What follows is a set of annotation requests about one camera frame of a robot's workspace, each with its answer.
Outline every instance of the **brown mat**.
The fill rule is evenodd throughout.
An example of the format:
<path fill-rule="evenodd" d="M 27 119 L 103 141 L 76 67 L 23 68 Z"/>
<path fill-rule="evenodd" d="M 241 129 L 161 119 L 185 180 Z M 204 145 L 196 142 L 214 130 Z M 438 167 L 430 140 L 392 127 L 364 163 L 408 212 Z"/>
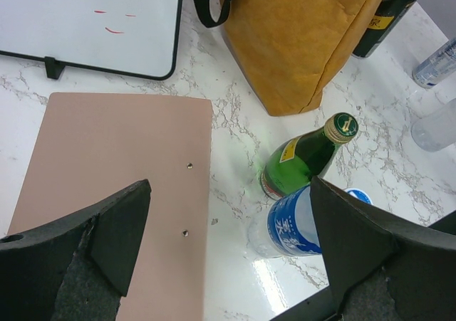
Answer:
<path fill-rule="evenodd" d="M 53 93 L 9 233 L 149 179 L 149 216 L 117 320 L 202 320 L 211 123 L 208 100 Z"/>

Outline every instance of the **marble table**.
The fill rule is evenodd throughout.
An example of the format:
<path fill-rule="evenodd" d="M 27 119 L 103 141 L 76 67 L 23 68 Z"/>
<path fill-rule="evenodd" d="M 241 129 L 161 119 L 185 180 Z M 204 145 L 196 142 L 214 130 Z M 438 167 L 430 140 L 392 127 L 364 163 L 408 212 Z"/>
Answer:
<path fill-rule="evenodd" d="M 269 320 L 328 284 L 321 256 L 264 260 L 247 246 L 252 216 L 271 206 L 256 175 L 285 140 L 346 111 L 359 136 L 343 147 L 326 175 L 339 187 L 368 192 L 376 206 L 422 225 L 456 206 L 456 151 L 422 151 L 410 125 L 456 96 L 456 78 L 432 90 L 410 79 L 414 66 L 446 42 L 414 5 L 377 51 L 351 58 L 324 90 L 321 107 L 270 117 L 249 87 L 219 29 L 197 20 L 184 0 L 175 74 L 154 82 L 66 68 L 49 80 L 42 63 L 0 56 L 0 237 L 6 234 L 33 145 L 54 91 L 184 95 L 212 101 L 212 156 L 205 319 Z"/>

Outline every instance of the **blue bottle cap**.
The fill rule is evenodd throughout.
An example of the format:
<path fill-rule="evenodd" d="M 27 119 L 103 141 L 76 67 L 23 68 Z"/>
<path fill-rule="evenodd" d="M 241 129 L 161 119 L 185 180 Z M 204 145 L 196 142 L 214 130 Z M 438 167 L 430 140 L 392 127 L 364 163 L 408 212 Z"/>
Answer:
<path fill-rule="evenodd" d="M 362 202 L 366 202 L 367 204 L 370 204 L 370 205 L 372 204 L 372 200 L 369 197 L 369 195 L 367 195 L 367 193 L 365 193 L 364 191 L 362 191 L 358 188 L 345 188 L 344 191 L 349 193 L 351 196 L 354 196 L 357 199 L 361 200 Z"/>

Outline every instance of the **green bottle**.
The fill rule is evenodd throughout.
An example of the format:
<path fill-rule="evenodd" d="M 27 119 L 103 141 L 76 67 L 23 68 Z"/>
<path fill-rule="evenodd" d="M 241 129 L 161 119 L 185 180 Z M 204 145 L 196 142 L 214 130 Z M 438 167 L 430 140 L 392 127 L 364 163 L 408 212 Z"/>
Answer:
<path fill-rule="evenodd" d="M 350 142 L 358 123 L 340 112 L 324 127 L 285 142 L 269 158 L 261 173 L 261 187 L 272 199 L 280 199 L 311 183 L 314 175 L 324 175 L 337 149 Z"/>

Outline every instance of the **red line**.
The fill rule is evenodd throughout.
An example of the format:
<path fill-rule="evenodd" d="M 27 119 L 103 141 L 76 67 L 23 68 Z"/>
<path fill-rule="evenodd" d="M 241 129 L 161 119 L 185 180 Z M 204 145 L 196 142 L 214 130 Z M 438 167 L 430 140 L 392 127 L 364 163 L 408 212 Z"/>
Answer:
<path fill-rule="evenodd" d="M 105 29 L 106 29 L 107 31 L 109 31 L 110 33 L 113 33 L 113 34 L 123 34 L 123 31 L 114 31 L 114 30 L 112 30 L 112 29 L 109 29 L 108 27 L 105 27 Z"/>

